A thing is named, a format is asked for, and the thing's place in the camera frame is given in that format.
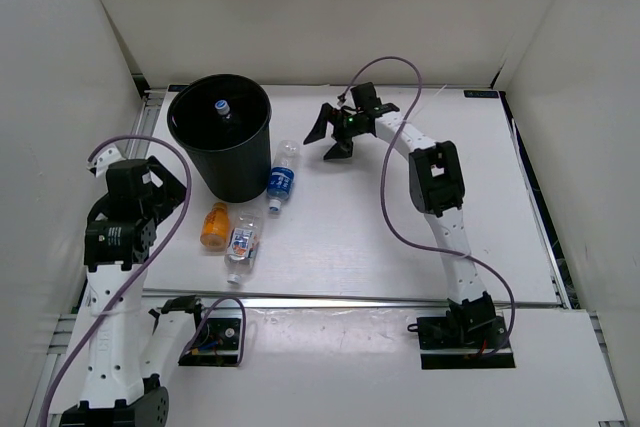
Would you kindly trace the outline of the orange juice bottle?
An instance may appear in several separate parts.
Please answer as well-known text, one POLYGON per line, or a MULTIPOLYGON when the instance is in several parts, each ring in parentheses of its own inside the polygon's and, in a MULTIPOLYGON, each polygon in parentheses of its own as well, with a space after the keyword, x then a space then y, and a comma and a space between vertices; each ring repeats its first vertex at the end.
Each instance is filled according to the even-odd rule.
POLYGON ((222 252, 227 245, 229 230, 228 207, 223 202, 217 202, 204 219, 200 242, 212 252, 222 252))

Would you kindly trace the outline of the blue label water bottle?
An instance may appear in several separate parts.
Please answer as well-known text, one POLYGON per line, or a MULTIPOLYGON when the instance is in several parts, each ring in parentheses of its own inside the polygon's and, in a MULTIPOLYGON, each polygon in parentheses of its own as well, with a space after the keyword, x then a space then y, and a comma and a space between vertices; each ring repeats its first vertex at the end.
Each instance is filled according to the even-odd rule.
POLYGON ((293 140, 280 142, 276 149, 266 189, 268 208, 271 214, 279 214, 291 197, 299 158, 300 145, 297 142, 293 140))

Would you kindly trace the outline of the clear unlabelled plastic bottle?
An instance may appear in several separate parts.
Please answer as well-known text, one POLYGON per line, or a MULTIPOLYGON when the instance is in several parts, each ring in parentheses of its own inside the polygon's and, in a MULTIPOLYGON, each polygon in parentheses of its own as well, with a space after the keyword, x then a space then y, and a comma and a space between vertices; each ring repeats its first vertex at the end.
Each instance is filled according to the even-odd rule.
POLYGON ((225 132, 229 138, 237 138, 240 135, 240 122, 237 115, 231 110, 230 105, 224 99, 214 104, 215 111, 221 119, 225 132))

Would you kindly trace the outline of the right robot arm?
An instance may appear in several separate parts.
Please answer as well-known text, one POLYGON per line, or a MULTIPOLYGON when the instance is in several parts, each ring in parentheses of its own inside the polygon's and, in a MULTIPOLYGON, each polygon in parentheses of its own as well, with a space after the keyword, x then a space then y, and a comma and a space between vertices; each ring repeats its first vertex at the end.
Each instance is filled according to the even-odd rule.
POLYGON ((456 146, 436 142, 407 124, 400 109, 388 103, 361 108, 335 108, 320 112, 305 144, 325 138, 333 128, 334 145, 324 159, 353 155, 353 139, 371 134, 386 142, 408 163, 409 195, 415 209, 431 228, 444 267, 449 311, 445 335, 460 346, 487 344, 496 322, 493 300, 472 260, 463 219, 465 186, 456 146))

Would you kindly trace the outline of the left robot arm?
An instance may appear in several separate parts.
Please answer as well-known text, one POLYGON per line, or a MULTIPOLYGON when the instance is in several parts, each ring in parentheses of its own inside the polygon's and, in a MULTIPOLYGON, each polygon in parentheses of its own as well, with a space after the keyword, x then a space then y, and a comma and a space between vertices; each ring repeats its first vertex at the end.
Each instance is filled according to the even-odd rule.
POLYGON ((182 224, 193 182, 180 181, 154 156, 124 158, 119 140, 103 141, 88 159, 107 185, 88 214, 84 236, 93 321, 51 383, 41 425, 82 351, 88 353, 84 385, 76 404, 62 413, 63 426, 163 426, 167 382, 176 367, 237 367, 245 353, 247 312, 237 297, 205 307, 188 295, 143 308, 149 267, 182 224))

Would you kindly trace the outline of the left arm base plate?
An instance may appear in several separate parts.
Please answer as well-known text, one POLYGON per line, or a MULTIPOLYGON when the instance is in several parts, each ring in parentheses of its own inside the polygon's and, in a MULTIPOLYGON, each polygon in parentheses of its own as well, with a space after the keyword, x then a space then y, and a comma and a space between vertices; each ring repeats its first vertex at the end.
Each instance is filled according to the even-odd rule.
POLYGON ((178 362, 185 367, 237 367, 244 323, 241 317, 209 317, 198 338, 178 362))

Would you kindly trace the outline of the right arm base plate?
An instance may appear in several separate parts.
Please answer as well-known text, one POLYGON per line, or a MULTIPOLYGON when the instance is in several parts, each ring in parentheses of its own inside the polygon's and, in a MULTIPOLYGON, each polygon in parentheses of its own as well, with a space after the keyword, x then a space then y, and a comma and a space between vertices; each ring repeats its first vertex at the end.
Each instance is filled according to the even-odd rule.
POLYGON ((504 318, 498 316, 488 329, 463 340, 455 336, 444 317, 418 317, 407 326, 416 334, 422 370, 514 369, 504 318))

